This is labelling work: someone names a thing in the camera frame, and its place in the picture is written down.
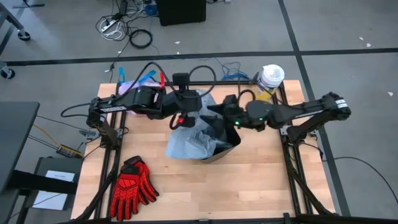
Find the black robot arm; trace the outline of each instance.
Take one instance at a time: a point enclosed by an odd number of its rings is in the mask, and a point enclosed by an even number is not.
[[[266,101],[253,100],[247,103],[246,110],[239,107],[236,95],[228,95],[222,104],[208,106],[208,109],[223,115],[223,122],[214,116],[201,116],[201,119],[216,129],[221,127],[220,124],[256,131],[263,131],[266,125],[280,129],[293,119],[312,116],[303,124],[286,129],[289,141],[292,143],[303,140],[309,132],[328,121],[346,120],[351,114],[345,100],[335,93],[328,93],[319,100],[293,106],[273,105]]]
[[[166,93],[164,86],[139,86],[126,94],[106,98],[94,98],[88,109],[86,123],[95,128],[101,135],[102,146],[117,147],[118,136],[116,130],[111,128],[106,120],[106,114],[118,111],[134,111],[145,114],[149,119],[165,119],[173,116],[170,128],[179,126],[193,127],[195,119],[188,117],[188,113],[199,111],[202,107],[200,95],[196,90],[189,90],[190,75],[188,73],[173,74],[173,84],[178,90]],[[177,124],[173,125],[175,117],[180,113]]]

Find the plastic bag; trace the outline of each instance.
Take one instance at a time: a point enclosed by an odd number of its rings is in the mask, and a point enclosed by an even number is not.
[[[169,138],[165,155],[175,159],[206,159],[213,156],[216,148],[228,149],[232,144],[225,142],[226,133],[215,133],[215,130],[206,122],[200,119],[200,115],[217,116],[221,115],[207,109],[209,105],[215,105],[216,102],[207,94],[201,98],[202,108],[199,112],[191,112],[188,115],[194,116],[195,126],[192,128],[179,127],[174,130]]]

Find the red glove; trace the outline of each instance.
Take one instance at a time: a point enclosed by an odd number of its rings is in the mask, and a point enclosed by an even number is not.
[[[134,156],[126,161],[124,161],[123,166],[132,165],[133,167],[139,168],[139,177],[140,177],[140,189],[141,192],[145,195],[145,197],[151,202],[156,201],[156,196],[159,196],[159,193],[155,190],[154,186],[150,182],[149,179],[149,169],[144,161],[142,161],[141,157]]]
[[[148,201],[140,190],[139,169],[131,165],[125,165],[120,170],[120,174],[113,190],[110,216],[118,216],[118,221],[131,219],[131,210],[133,214],[138,213],[138,203],[144,205]]]

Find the white paper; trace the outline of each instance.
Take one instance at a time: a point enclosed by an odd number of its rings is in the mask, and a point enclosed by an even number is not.
[[[58,180],[65,180],[65,181],[72,182],[75,174],[68,173],[68,172],[59,172],[59,171],[48,170],[45,176],[54,178],[54,179],[58,179]],[[58,195],[58,194],[59,193],[46,192],[46,191],[41,190],[37,194],[35,202],[34,202],[34,204],[37,204],[37,203],[38,204],[33,205],[32,207],[33,208],[62,210],[68,195],[67,194]]]

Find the wooden tabletop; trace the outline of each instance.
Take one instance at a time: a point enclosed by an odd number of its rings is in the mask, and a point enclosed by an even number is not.
[[[290,105],[301,103],[304,96],[298,80],[284,81]],[[209,86],[198,86],[207,89]],[[102,84],[98,96],[115,93],[116,84]],[[216,86],[211,95],[221,103],[226,95],[237,94],[235,85]],[[241,106],[250,95],[241,98]],[[171,159],[165,149],[171,130],[170,119],[149,120],[145,116],[127,115],[126,127],[130,132],[123,137],[121,162],[139,155],[148,165],[151,181],[160,196],[155,203],[139,205],[134,220],[197,220],[231,218],[277,218],[289,212],[294,217],[287,171],[282,153],[279,131],[267,127],[263,132],[237,129],[242,142],[229,154],[211,164],[198,160]],[[300,124],[305,118],[295,120]],[[306,138],[317,145],[314,138]],[[99,140],[90,143],[86,154]],[[328,183],[319,152],[306,145],[300,146],[307,184],[324,206],[334,211]],[[104,150],[88,156],[81,168],[72,218],[81,214],[98,190]],[[103,200],[105,216],[109,191]]]

